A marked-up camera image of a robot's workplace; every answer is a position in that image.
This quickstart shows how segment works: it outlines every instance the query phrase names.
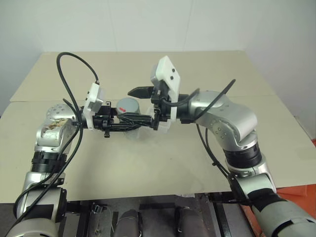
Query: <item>table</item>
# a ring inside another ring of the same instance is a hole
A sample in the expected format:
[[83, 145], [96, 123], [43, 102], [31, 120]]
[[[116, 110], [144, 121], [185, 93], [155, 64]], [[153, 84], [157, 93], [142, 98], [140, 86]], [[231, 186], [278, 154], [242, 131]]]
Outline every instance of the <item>table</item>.
[[[58, 76], [54, 75], [56, 54], [45, 53], [41, 56], [0, 119], [0, 188], [6, 190], [1, 194], [0, 202], [13, 202], [21, 192], [34, 153], [36, 129], [43, 122], [47, 109], [61, 103], [62, 97], [67, 98]], [[111, 86], [106, 97], [114, 106], [132, 87], [150, 85], [150, 70], [146, 68], [149, 67], [148, 61], [157, 58], [157, 62], [167, 53], [78, 54], [95, 67], [102, 86], [102, 79], [108, 79], [109, 75], [112, 75], [113, 83], [106, 83]], [[168, 55], [171, 55], [171, 60], [182, 76], [181, 88], [184, 88], [184, 93], [189, 93], [196, 87], [221, 90], [230, 79], [237, 79], [228, 96], [233, 102], [244, 104], [256, 113], [259, 121], [259, 145], [268, 160], [277, 187], [316, 182], [314, 146], [243, 52], [190, 52]], [[203, 67], [197, 65], [199, 55], [201, 59], [209, 60], [208, 68], [206, 62], [203, 62]], [[101, 65], [107, 63], [101, 63], [101, 59], [108, 63], [108, 73], [102, 69]], [[138, 71], [142, 68], [140, 62], [146, 65], [146, 76]], [[93, 81], [92, 77], [88, 72], [85, 74], [82, 71], [76, 78], [72, 78], [72, 72], [67, 69], [72, 67], [72, 64], [75, 62], [66, 61], [65, 58], [62, 67], [67, 72], [66, 78], [74, 95], [84, 98]], [[121, 68], [118, 70], [119, 76], [115, 76], [115, 67]], [[197, 74], [199, 68], [202, 72], [199, 72], [194, 80], [186, 80], [185, 78], [192, 78], [189, 76], [193, 75], [189, 68]], [[80, 71], [80, 64], [75, 69], [76, 72]], [[129, 80], [125, 80], [127, 75], [130, 76]], [[209, 82], [206, 80], [208, 78], [214, 79]], [[37, 89], [29, 92], [32, 85]], [[51, 93], [49, 88], [55, 88], [56, 93]], [[151, 105], [149, 100], [139, 100], [139, 103], [142, 113]], [[224, 162], [224, 154], [213, 136], [210, 136], [209, 142], [215, 155]], [[111, 133], [111, 138], [106, 139], [101, 131], [85, 130], [79, 152], [66, 169], [63, 187], [68, 191], [68, 200], [230, 190], [225, 178], [211, 165], [195, 125], [179, 122], [173, 123], [167, 134], [143, 127], [138, 140], [129, 140], [122, 133]]]

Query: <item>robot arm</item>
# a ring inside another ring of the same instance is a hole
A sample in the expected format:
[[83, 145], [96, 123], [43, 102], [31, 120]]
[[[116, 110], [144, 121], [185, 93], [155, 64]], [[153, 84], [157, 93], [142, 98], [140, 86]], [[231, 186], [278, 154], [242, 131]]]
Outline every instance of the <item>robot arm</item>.
[[[129, 131], [140, 126], [157, 130], [160, 121], [175, 121], [175, 118], [180, 119], [181, 123], [194, 122], [204, 126], [214, 134], [223, 148], [230, 171], [227, 179], [235, 198], [252, 207], [267, 237], [303, 237], [316, 233], [314, 218], [276, 194], [266, 159], [259, 149], [255, 131], [257, 118], [250, 109], [231, 102], [223, 95], [203, 116], [196, 119], [219, 93], [205, 91], [194, 96], [179, 94], [180, 77], [168, 57], [162, 58], [155, 67], [152, 82], [155, 86], [137, 87], [129, 95], [151, 98], [154, 118], [136, 113], [118, 115], [110, 102], [101, 106], [103, 92], [97, 83], [93, 84], [83, 109], [85, 128], [102, 130], [105, 137], [109, 137], [110, 131]], [[177, 103], [177, 106], [170, 106], [163, 100]], [[120, 119], [120, 123], [114, 123], [114, 116]], [[17, 217], [27, 210], [44, 186], [64, 166], [70, 144], [64, 147], [75, 132], [75, 117], [67, 105], [57, 105], [48, 110], [44, 124], [37, 131], [32, 168], [26, 175], [23, 190], [39, 182], [42, 184], [22, 195], [16, 209]], [[67, 202], [66, 190], [58, 187], [63, 184], [64, 178], [65, 174], [59, 176], [32, 212], [11, 229], [8, 237], [58, 236], [55, 222], [63, 218]]]
[[[154, 129], [158, 128], [159, 121], [167, 121], [174, 112], [174, 108], [162, 102], [169, 100], [169, 89], [174, 90], [169, 87], [169, 78], [176, 71], [171, 62], [169, 65], [164, 67], [167, 71], [163, 73], [157, 71], [161, 70], [161, 66], [155, 67], [154, 75], [164, 76], [159, 83], [152, 80], [154, 87], [137, 87], [129, 92], [129, 95], [138, 98], [151, 98], [155, 109]], [[223, 95], [196, 119], [218, 95], [217, 91], [199, 92], [188, 102], [177, 106], [176, 117], [181, 123], [194, 122], [214, 134], [226, 156], [230, 171], [227, 179], [235, 198], [252, 207], [267, 237], [314, 236], [316, 220], [296, 204], [276, 194], [265, 156], [259, 149], [255, 131], [257, 118], [249, 108], [235, 104]], [[184, 101], [188, 95], [178, 94], [178, 98], [177, 101]]]

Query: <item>orange surface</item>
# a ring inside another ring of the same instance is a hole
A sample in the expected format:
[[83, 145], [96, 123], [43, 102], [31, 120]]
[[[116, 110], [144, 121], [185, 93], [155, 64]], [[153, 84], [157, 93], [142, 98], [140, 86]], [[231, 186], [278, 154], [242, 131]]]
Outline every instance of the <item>orange surface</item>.
[[[277, 193], [290, 200], [316, 218], [316, 184], [280, 188]], [[249, 206], [241, 206], [256, 237], [265, 237]]]

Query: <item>black cable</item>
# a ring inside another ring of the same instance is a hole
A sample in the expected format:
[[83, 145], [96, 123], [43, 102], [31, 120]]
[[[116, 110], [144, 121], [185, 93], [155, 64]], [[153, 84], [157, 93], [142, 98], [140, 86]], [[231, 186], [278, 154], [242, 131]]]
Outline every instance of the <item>black cable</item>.
[[98, 75], [96, 74], [95, 70], [82, 58], [80, 58], [78, 55], [75, 55], [73, 53], [69, 53], [69, 52], [62, 52], [60, 54], [58, 54], [57, 56], [57, 59], [56, 59], [56, 62], [57, 62], [57, 69], [58, 69], [58, 73], [59, 73], [59, 76], [60, 77], [63, 77], [63, 72], [61, 70], [61, 67], [60, 67], [60, 58], [64, 55], [68, 55], [68, 56], [72, 56], [74, 58], [77, 58], [78, 60], [82, 61], [91, 71], [92, 73], [94, 74], [94, 77], [95, 77], [95, 83], [96, 84], [99, 84], [99, 78], [98, 78]]
[[165, 105], [168, 105], [170, 107], [179, 107], [181, 105], [184, 105], [186, 103], [189, 102], [189, 100], [191, 100], [195, 95], [197, 95], [199, 93], [199, 88], [196, 89], [195, 91], [193, 91], [188, 97], [186, 97], [185, 99], [181, 100], [181, 101], [178, 101], [178, 102], [169, 102], [169, 101], [166, 101], [166, 99], [162, 99], [161, 102]]
[[211, 156], [213, 162], [217, 166], [220, 166], [224, 170], [225, 173], [229, 174], [229, 171], [220, 163], [220, 161], [216, 158], [216, 156], [212, 152], [211, 148], [209, 147], [209, 143], [208, 143], [208, 129], [207, 128], [205, 129], [205, 143], [206, 143], [207, 149], [208, 149], [208, 151], [210, 153], [210, 156]]
[[57, 175], [52, 179], [52, 181], [50, 182], [50, 184], [41, 192], [41, 194], [33, 201], [33, 203], [28, 206], [28, 208], [26, 209], [26, 211], [15, 221], [15, 223], [13, 224], [12, 227], [14, 227], [16, 224], [18, 224], [19, 222], [21, 222], [27, 214], [30, 213], [30, 211], [34, 208], [34, 206], [39, 202], [39, 200], [49, 191], [49, 189], [54, 185], [54, 183], [56, 182], [56, 180], [59, 178], [59, 176], [64, 172], [64, 170], [67, 168], [67, 166], [69, 165], [69, 163], [72, 161], [73, 157], [75, 156], [80, 143], [82, 141], [82, 136], [83, 136], [83, 127], [82, 125], [80, 126], [80, 130], [79, 130], [79, 139], [77, 142], [77, 145], [73, 151], [73, 153], [70, 155], [70, 157], [68, 158], [66, 164], [63, 166], [63, 168], [57, 173]]
[[127, 115], [129, 115], [129, 113], [120, 114], [120, 115], [117, 115], [117, 118], [123, 122], [126, 122], [126, 123], [132, 125], [132, 126], [140, 125], [140, 126], [149, 127], [151, 125], [151, 122], [149, 122], [149, 121], [134, 120], [132, 118], [129, 118]]
[[224, 94], [229, 91], [229, 89], [233, 86], [236, 79], [233, 79], [219, 94], [216, 96], [216, 98], [201, 112], [199, 113], [195, 118], [194, 121], [199, 119], [201, 116], [203, 116]]
[[72, 154], [70, 155], [70, 157], [68, 158], [68, 160], [66, 161], [65, 165], [61, 168], [61, 170], [57, 173], [57, 175], [52, 179], [52, 181], [49, 183], [49, 185], [42, 191], [42, 193], [33, 201], [33, 203], [28, 206], [28, 208], [26, 209], [26, 211], [14, 222], [14, 224], [12, 225], [12, 227], [10, 228], [10, 230], [19, 222], [21, 222], [23, 220], [23, 218], [25, 218], [25, 216], [34, 208], [34, 206], [39, 202], [39, 200], [48, 192], [48, 190], [55, 184], [56, 180], [59, 178], [59, 176], [64, 172], [64, 170], [67, 168], [67, 166], [69, 165], [69, 163], [72, 161], [73, 157], [75, 156], [80, 143], [82, 141], [82, 136], [83, 136], [83, 125], [82, 125], [82, 118], [81, 118], [81, 114], [80, 114], [80, 110], [78, 107], [78, 104], [76, 102], [76, 99], [74, 98], [67, 82], [66, 79], [63, 75], [62, 69], [61, 69], [61, 65], [60, 65], [60, 59], [62, 56], [64, 55], [69, 55], [69, 56], [73, 56], [77, 59], [79, 59], [80, 61], [82, 61], [88, 68], [90, 68], [90, 70], [93, 72], [93, 74], [95, 75], [95, 83], [98, 84], [99, 83], [99, 79], [98, 76], [96, 74], [96, 72], [92, 69], [92, 67], [86, 62], [84, 61], [82, 58], [80, 58], [79, 56], [72, 54], [72, 53], [68, 53], [68, 52], [62, 52], [60, 54], [58, 54], [57, 58], [56, 58], [56, 64], [57, 64], [57, 70], [60, 76], [61, 81], [63, 82], [66, 91], [68, 92], [71, 101], [75, 107], [75, 115], [77, 117], [77, 128], [79, 129], [79, 139], [77, 141], [76, 147], [74, 148], [74, 151], [72, 152]]
[[[76, 111], [75, 111], [75, 109], [73, 108], [72, 104], [71, 104], [68, 100], [66, 100], [66, 99], [63, 99], [63, 101], [71, 108], [71, 110], [74, 112], [74, 114], [76, 114]], [[64, 147], [60, 150], [60, 153], [59, 153], [59, 155], [58, 155], [58, 157], [57, 157], [57, 160], [60, 160], [60, 157], [61, 157], [62, 153], [63, 153], [64, 150], [69, 146], [69, 144], [72, 142], [72, 140], [75, 138], [75, 136], [77, 135], [78, 131], [79, 131], [79, 127], [77, 126], [77, 129], [76, 129], [76, 131], [74, 132], [74, 134], [71, 136], [71, 138], [69, 139], [69, 141], [66, 142], [66, 144], [64, 145]], [[51, 173], [50, 173], [45, 179], [43, 179], [42, 181], [40, 181], [40, 182], [38, 182], [38, 183], [32, 185], [32, 186], [29, 187], [28, 189], [24, 190], [24, 191], [18, 196], [18, 198], [16, 199], [16, 201], [15, 201], [15, 203], [14, 203], [14, 205], [13, 205], [13, 215], [15, 216], [15, 218], [17, 218], [17, 206], [18, 206], [18, 204], [19, 204], [20, 199], [21, 199], [25, 194], [27, 194], [29, 191], [31, 191], [31, 190], [33, 190], [33, 189], [39, 187], [40, 185], [42, 185], [43, 183], [45, 183], [47, 180], [49, 180], [49, 179], [54, 175], [55, 171], [57, 170], [57, 167], [58, 167], [57, 165], [54, 166], [54, 168], [53, 168], [53, 170], [51, 171]]]
[[203, 139], [201, 130], [200, 130], [200, 128], [199, 128], [199, 125], [198, 125], [198, 124], [196, 124], [196, 125], [197, 125], [197, 131], [198, 131], [199, 137], [200, 137], [200, 139], [201, 139], [201, 141], [202, 141], [202, 143], [203, 143], [203, 146], [204, 146], [204, 148], [206, 149], [206, 151], [207, 151], [209, 157], [212, 159], [212, 161], [213, 161], [214, 164], [218, 167], [218, 169], [222, 172], [222, 174], [225, 176], [225, 178], [227, 178], [227, 177], [228, 177], [228, 174], [229, 174], [228, 171], [221, 165], [221, 163], [216, 159], [216, 157], [214, 156], [214, 154], [207, 148], [207, 145], [206, 145], [206, 143], [205, 143], [205, 141], [204, 141], [204, 139]]

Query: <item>white backdrop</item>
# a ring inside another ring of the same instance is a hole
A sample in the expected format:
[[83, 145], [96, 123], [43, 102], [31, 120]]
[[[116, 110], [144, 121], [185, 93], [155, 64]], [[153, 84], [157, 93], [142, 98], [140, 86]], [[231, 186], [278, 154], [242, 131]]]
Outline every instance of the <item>white backdrop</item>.
[[246, 50], [316, 137], [315, 30], [315, 0], [2, 0], [0, 114], [44, 51]]

